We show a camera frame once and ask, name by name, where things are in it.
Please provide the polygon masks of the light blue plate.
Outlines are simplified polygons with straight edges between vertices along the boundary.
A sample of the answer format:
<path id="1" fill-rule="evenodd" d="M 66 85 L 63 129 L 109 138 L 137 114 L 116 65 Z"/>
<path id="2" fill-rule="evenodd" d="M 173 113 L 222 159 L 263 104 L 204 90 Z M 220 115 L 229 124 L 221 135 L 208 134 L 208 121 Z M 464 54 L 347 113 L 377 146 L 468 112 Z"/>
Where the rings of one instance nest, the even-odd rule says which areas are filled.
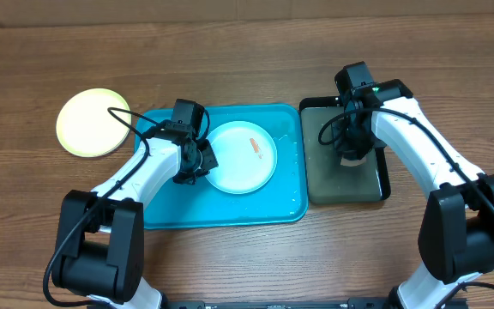
<path id="1" fill-rule="evenodd" d="M 247 194 L 261 189 L 277 167 L 274 139 L 259 125 L 232 121 L 212 130 L 208 141 L 218 166 L 207 176 L 216 189 Z"/>

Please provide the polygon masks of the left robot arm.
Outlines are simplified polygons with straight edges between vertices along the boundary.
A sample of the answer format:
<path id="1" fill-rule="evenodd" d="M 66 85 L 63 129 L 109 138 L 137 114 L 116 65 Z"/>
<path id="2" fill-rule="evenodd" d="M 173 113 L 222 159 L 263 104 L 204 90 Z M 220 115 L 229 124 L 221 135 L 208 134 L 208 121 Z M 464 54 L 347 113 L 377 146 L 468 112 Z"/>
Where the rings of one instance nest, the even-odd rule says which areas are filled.
<path id="1" fill-rule="evenodd" d="M 172 180 L 194 185 L 218 166 L 208 111 L 178 99 L 169 119 L 138 132 L 134 155 L 92 191 L 63 199 L 55 251 L 42 289 L 58 307 L 159 308 L 164 297 L 143 278 L 144 211 Z"/>

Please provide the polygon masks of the yellow-green plate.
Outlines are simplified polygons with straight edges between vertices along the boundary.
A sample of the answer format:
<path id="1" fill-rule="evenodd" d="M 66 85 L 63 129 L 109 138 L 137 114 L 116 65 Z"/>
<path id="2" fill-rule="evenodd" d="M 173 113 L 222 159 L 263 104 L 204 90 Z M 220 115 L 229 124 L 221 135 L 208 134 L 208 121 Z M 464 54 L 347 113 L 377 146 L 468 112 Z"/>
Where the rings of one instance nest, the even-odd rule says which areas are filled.
<path id="1" fill-rule="evenodd" d="M 117 149 L 130 129 L 108 112 L 109 107 L 130 110 L 120 94 L 106 88 L 84 90 L 69 99 L 57 116 L 56 133 L 61 146 L 73 155 L 87 158 Z"/>

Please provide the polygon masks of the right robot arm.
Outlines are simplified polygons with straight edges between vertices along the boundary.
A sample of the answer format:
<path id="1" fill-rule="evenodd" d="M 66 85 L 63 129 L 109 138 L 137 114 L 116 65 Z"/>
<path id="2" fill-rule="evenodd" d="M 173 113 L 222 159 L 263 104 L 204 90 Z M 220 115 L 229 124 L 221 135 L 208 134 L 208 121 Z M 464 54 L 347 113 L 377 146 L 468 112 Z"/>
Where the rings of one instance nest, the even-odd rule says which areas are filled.
<path id="1" fill-rule="evenodd" d="M 387 308 L 445 308 L 468 287 L 494 290 L 479 277 L 494 270 L 494 174 L 465 159 L 430 123 L 400 80 L 376 82 L 364 62 L 334 77 L 342 114 L 325 125 L 329 144 L 348 161 L 389 147 L 426 198 L 418 236 L 421 264 L 393 288 Z"/>

